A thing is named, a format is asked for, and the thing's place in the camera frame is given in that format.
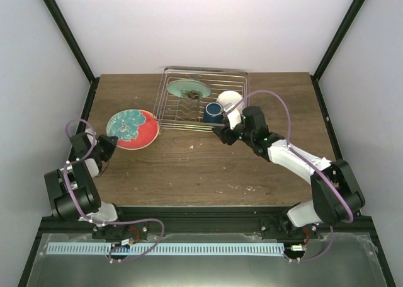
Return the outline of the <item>metal wire dish rack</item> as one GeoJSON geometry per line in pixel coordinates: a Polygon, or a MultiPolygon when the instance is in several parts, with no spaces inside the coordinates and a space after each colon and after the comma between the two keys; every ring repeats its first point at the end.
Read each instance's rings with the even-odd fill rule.
{"type": "Polygon", "coordinates": [[[249,94],[249,73],[234,69],[169,66],[163,70],[153,114],[161,128],[211,132],[216,125],[203,121],[204,107],[216,102],[224,91],[236,91],[243,97],[249,94]],[[168,93],[167,85],[180,79],[194,79],[207,85],[211,95],[201,98],[199,93],[187,92],[182,97],[168,93]]]}

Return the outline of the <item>red teal floral plate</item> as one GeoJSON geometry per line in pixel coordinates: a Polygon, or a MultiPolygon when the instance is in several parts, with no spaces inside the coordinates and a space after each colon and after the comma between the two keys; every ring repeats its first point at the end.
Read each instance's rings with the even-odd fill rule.
{"type": "Polygon", "coordinates": [[[160,126],[154,115],[146,110],[123,110],[113,115],[106,134],[117,137],[117,147],[125,150],[140,150],[149,146],[159,135],[160,126]]]}

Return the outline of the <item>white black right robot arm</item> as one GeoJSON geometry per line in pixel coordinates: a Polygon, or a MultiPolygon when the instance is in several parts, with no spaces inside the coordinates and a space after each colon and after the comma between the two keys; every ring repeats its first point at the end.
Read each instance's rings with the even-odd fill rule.
{"type": "Polygon", "coordinates": [[[258,106],[238,111],[233,104],[227,104],[224,112],[224,124],[213,128],[223,144],[232,145],[240,140],[256,155],[284,167],[311,187],[312,199],[291,207],[280,222],[284,237],[295,238],[303,226],[311,223],[329,226],[351,223],[354,214],[364,207],[363,193],[345,160],[314,156],[271,132],[258,106]]]}

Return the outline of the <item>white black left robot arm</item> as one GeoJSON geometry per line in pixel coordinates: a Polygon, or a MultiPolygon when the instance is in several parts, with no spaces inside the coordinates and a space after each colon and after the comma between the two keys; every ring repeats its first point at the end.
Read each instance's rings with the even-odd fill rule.
{"type": "Polygon", "coordinates": [[[118,217],[113,203],[101,200],[93,179],[100,176],[117,146],[118,137],[86,130],[69,137],[76,160],[44,175],[52,216],[63,222],[75,220],[106,226],[114,239],[128,234],[128,222],[118,217]]]}

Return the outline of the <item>dark blue mug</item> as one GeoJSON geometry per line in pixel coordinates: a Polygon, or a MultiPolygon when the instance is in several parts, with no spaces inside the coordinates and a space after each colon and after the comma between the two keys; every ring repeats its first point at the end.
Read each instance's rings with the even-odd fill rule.
{"type": "Polygon", "coordinates": [[[208,103],[203,110],[203,121],[205,123],[221,123],[223,120],[222,105],[217,102],[208,103]]]}

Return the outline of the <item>light green round plate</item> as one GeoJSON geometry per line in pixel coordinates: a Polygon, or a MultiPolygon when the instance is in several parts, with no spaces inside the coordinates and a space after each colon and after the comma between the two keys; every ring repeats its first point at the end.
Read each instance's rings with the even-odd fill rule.
{"type": "Polygon", "coordinates": [[[211,89],[200,81],[194,79],[180,79],[172,81],[167,85],[168,93],[177,97],[182,97],[184,93],[199,93],[201,98],[207,98],[211,95],[211,89]]]}

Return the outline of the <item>white scalloped bowl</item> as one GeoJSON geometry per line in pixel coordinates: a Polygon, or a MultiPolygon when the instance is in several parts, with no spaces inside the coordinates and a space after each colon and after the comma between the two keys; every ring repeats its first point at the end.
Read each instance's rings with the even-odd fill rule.
{"type": "Polygon", "coordinates": [[[225,109],[228,104],[236,105],[242,99],[243,96],[236,91],[224,91],[218,95],[216,102],[225,109]]]}

